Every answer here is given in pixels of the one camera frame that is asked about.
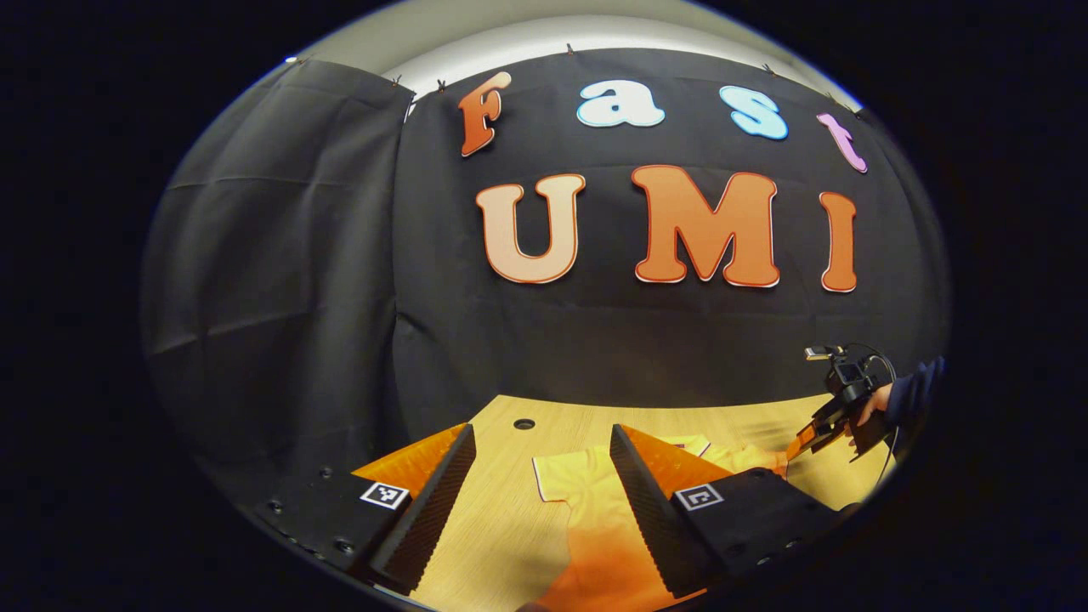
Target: letter m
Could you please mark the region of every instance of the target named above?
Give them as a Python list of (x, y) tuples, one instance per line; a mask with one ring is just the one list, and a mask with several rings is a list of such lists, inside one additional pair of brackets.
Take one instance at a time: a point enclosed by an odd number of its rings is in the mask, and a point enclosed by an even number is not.
[(722, 272), (730, 284), (778, 284), (770, 218), (770, 203), (778, 193), (774, 181), (738, 172), (729, 179), (717, 209), (710, 208), (682, 168), (643, 166), (631, 173), (631, 181), (646, 192), (650, 218), (646, 258), (634, 268), (640, 280), (675, 283), (688, 276), (688, 267), (677, 257), (679, 237), (704, 281), (714, 277), (733, 242), (732, 261)]

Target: human hand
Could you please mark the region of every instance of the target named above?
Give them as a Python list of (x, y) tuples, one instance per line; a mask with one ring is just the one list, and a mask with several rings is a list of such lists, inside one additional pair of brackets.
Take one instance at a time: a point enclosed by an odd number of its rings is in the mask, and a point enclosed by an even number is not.
[[(869, 417), (873, 416), (875, 411), (885, 412), (888, 409), (888, 397), (891, 396), (891, 384), (892, 383), (889, 382), (873, 392), (873, 395), (869, 396), (869, 401), (866, 402), (865, 407), (862, 408), (862, 416), (857, 419), (858, 427), (868, 423)], [(850, 424), (846, 424), (846, 436), (850, 438), (854, 437), (853, 432), (850, 431)], [(850, 445), (855, 445), (853, 440), (850, 441)]]

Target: orange letter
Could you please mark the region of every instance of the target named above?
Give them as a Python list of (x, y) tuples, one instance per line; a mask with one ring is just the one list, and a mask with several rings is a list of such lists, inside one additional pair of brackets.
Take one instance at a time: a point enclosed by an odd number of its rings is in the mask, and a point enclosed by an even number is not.
[(831, 229), (831, 254), (820, 282), (824, 289), (850, 293), (857, 286), (854, 276), (854, 203), (839, 194), (824, 192), (819, 204), (827, 210), (827, 224)]
[(726, 280), (741, 286), (778, 284), (770, 224), (770, 200), (778, 193), (774, 181), (738, 172), (712, 210), (682, 168), (643, 166), (631, 180), (646, 192), (650, 209), (646, 258), (634, 268), (640, 280), (675, 283), (688, 276), (688, 267), (677, 259), (679, 235), (698, 278), (708, 281), (735, 236), (733, 260), (722, 273)]
[(556, 174), (536, 183), (547, 198), (552, 243), (544, 255), (530, 256), (518, 247), (517, 204), (526, 195), (521, 185), (498, 185), (477, 195), (483, 210), (483, 246), (491, 267), (516, 283), (548, 283), (567, 273), (578, 256), (578, 203), (585, 187), (581, 174)]
[(461, 99), (457, 108), (465, 114), (465, 144), (461, 157), (468, 157), (482, 149), (495, 138), (495, 128), (487, 127), (487, 120), (495, 121), (503, 111), (503, 97), (498, 91), (510, 84), (510, 75), (500, 72), (477, 87)]

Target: wooden table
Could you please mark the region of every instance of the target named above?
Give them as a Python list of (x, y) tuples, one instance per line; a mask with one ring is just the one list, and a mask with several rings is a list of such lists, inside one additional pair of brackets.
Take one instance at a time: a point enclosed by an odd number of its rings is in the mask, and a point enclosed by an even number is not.
[[(496, 396), (470, 421), (477, 460), (411, 599), (443, 612), (514, 612), (567, 567), (565, 503), (541, 501), (532, 457), (608, 444), (613, 424), (654, 436), (702, 433), (713, 444), (782, 451), (830, 395), (712, 408), (617, 408)], [(514, 421), (535, 427), (520, 430)], [(887, 452), (850, 464), (839, 440), (790, 462), (788, 480), (833, 510), (873, 491)], [(889, 464), (892, 469), (894, 458)]]

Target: garment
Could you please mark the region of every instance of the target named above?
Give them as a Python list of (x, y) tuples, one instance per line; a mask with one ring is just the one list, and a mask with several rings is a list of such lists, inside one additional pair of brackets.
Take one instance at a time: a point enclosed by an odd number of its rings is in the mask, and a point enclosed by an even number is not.
[(932, 403), (944, 370), (944, 357), (937, 357), (929, 364), (919, 364), (914, 374), (900, 377), (892, 383), (885, 418), (889, 426), (902, 428), (893, 449), (897, 458), (906, 448), (903, 442), (917, 433), (922, 414)]
[[(784, 453), (749, 444), (718, 446), (703, 436), (662, 437), (716, 465), (738, 473), (767, 467), (784, 475)], [(541, 499), (570, 506), (567, 541), (570, 565), (536, 602), (554, 611), (660, 610), (675, 599), (665, 588), (627, 501), (623, 486), (601, 445), (562, 455), (534, 457)]]

